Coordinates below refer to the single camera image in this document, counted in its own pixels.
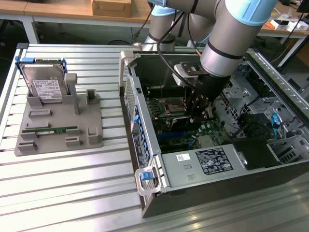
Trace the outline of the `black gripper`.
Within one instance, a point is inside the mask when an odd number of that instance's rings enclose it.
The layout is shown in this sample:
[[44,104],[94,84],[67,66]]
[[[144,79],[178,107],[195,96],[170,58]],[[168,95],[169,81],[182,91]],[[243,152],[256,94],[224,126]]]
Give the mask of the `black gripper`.
[[214,100],[221,94],[230,76],[214,77],[209,74],[198,76],[195,87],[185,91],[185,112],[189,122],[199,124],[214,118]]

